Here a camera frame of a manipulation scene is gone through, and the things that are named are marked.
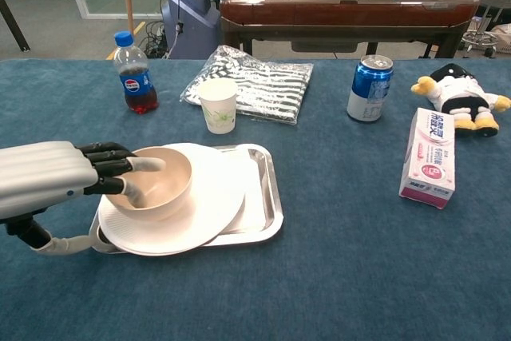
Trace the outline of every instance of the blue tablecloth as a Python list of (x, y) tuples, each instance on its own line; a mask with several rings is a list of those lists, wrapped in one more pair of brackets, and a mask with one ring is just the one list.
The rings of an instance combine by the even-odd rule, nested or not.
[[(265, 244), (177, 256), (47, 257), (0, 233), (0, 340), (511, 338), (511, 113), (500, 133), (458, 140), (445, 210), (398, 197), (419, 76), (445, 60), (397, 61), (384, 115), (352, 121), (356, 61), (315, 61), (297, 126), (238, 116), (210, 134), (179, 94), (202, 61), (154, 61), (160, 108), (128, 111), (108, 61), (0, 62), (0, 146), (117, 141), (256, 143), (273, 155), (285, 216)], [(488, 92), (509, 92), (504, 60), (463, 60)], [(37, 220), (85, 234), (99, 197)]]

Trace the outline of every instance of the pink box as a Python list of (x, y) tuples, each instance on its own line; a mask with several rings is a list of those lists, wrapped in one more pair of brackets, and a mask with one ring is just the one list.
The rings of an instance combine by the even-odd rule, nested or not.
[(442, 209), (454, 193), (454, 117), (418, 108), (412, 120), (399, 196)]

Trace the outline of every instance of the blue bottle cap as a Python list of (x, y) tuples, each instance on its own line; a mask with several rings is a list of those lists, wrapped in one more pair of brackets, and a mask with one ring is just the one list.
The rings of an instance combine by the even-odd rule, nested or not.
[(115, 43), (120, 47), (129, 47), (133, 44), (133, 36), (129, 31), (117, 32), (114, 36)]

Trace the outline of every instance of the plate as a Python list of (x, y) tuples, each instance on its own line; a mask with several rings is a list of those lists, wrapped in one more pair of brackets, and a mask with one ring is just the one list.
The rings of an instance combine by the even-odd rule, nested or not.
[(234, 219), (244, 201), (245, 185), (236, 163), (217, 149), (196, 144), (165, 147), (192, 162), (192, 188), (184, 206), (161, 221), (139, 221), (119, 213), (101, 198), (98, 218), (105, 236), (119, 249), (142, 256), (168, 256), (188, 251), (216, 237)]

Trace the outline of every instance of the striped cloth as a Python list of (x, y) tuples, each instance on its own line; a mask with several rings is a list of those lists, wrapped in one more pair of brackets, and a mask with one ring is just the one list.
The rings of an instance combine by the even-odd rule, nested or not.
[(262, 62), (230, 46), (219, 46), (180, 99), (200, 105), (197, 86), (208, 79), (236, 81), (237, 113), (296, 124), (312, 64)]

